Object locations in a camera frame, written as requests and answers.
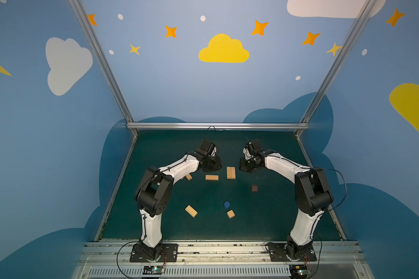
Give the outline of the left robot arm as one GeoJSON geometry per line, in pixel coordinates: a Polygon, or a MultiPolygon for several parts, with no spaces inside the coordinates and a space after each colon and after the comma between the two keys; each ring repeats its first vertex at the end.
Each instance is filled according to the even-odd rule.
{"type": "Polygon", "coordinates": [[[196,152],[160,168],[149,167],[135,193],[135,200],[142,219],[139,251],[149,261],[159,259],[162,252],[162,214],[166,210],[173,186],[188,174],[202,170],[207,173],[221,168],[218,155],[202,156],[196,152]]]}

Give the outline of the long wood block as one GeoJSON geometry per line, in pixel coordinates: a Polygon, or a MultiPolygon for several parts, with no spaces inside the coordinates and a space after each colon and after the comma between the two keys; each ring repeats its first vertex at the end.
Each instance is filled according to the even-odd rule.
{"type": "Polygon", "coordinates": [[[236,169],[235,169],[235,167],[231,167],[230,172],[231,172],[231,178],[233,180],[235,180],[236,179],[236,169]]]}
{"type": "Polygon", "coordinates": [[[206,180],[207,181],[218,181],[219,176],[218,175],[206,175],[206,180]]]}
{"type": "Polygon", "coordinates": [[[231,167],[226,168],[226,176],[227,176],[228,180],[232,179],[232,169],[231,169],[231,167]]]}

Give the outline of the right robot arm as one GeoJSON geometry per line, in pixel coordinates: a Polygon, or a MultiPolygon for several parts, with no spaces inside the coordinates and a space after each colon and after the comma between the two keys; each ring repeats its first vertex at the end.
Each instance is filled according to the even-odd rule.
{"type": "Polygon", "coordinates": [[[316,260],[312,252],[313,235],[322,215],[334,201],[324,170],[298,164],[272,149],[245,147],[243,153],[241,171],[251,173],[265,167],[294,184],[298,213],[287,236],[285,256],[291,261],[316,260]]]}

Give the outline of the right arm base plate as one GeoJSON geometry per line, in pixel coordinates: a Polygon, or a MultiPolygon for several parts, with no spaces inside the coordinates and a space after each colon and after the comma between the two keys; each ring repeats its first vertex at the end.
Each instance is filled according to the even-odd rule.
{"type": "Polygon", "coordinates": [[[268,242],[266,243],[265,248],[269,253],[272,262],[313,262],[317,260],[311,242],[303,246],[298,246],[293,242],[268,242]]]}

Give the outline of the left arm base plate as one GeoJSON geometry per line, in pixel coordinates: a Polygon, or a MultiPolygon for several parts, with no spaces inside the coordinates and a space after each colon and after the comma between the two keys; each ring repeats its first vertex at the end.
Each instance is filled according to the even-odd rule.
{"type": "Polygon", "coordinates": [[[149,247],[144,243],[137,243],[132,247],[130,262],[176,262],[178,256],[178,244],[163,244],[160,242],[155,247],[149,247]]]}

